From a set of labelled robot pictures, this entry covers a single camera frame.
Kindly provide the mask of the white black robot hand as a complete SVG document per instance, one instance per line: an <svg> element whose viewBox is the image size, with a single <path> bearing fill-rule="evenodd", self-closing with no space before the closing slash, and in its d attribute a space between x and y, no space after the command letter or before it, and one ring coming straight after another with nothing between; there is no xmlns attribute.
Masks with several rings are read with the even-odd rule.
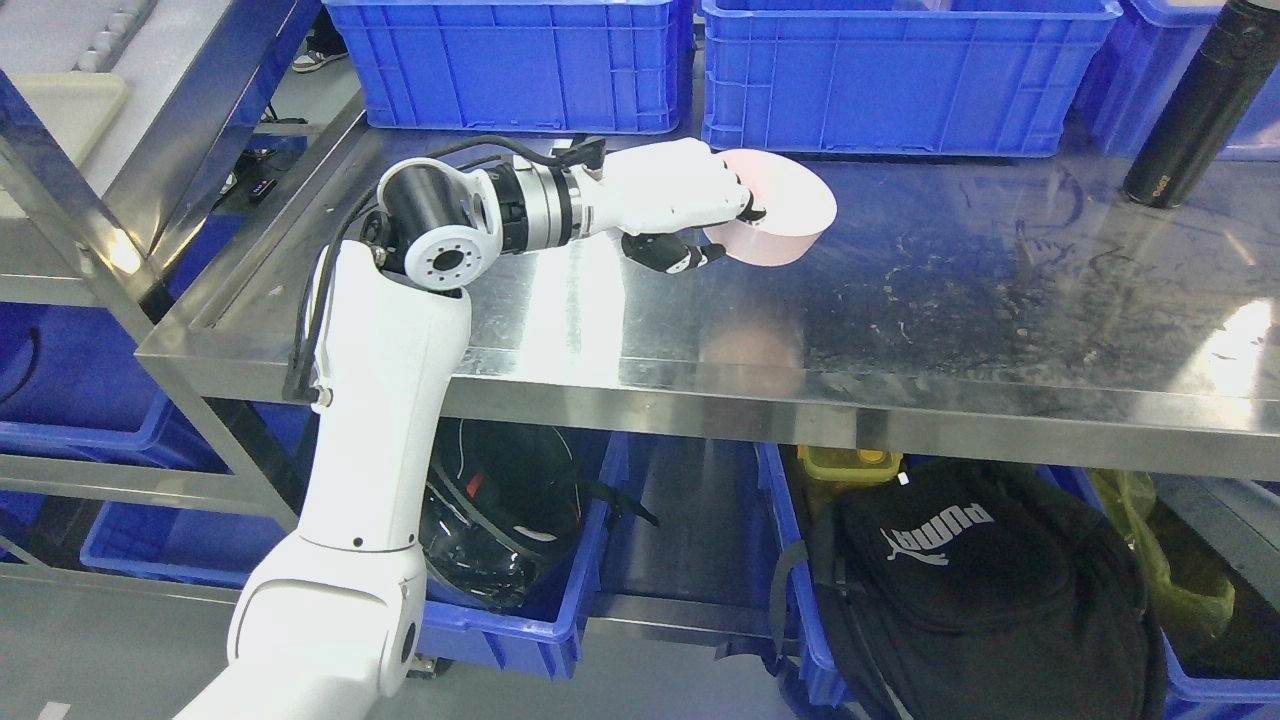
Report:
<svg viewBox="0 0 1280 720"><path fill-rule="evenodd" d="M758 222L767 214L726 160L695 138L609 152L599 170L580 165L570 174L582 202L577 236L616 234L626 258L667 275L727 254L721 243L686 243L680 232Z"/></svg>

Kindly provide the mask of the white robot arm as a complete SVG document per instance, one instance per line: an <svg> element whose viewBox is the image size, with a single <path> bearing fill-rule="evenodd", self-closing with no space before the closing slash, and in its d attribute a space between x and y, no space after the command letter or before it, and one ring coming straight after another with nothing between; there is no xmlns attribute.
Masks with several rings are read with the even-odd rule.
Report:
<svg viewBox="0 0 1280 720"><path fill-rule="evenodd" d="M468 345L467 286L508 252L582 238L605 141L479 136L388 168L320 252L288 398L317 415L297 528L250 573L227 666L180 719L364 719L410 674L433 437Z"/></svg>

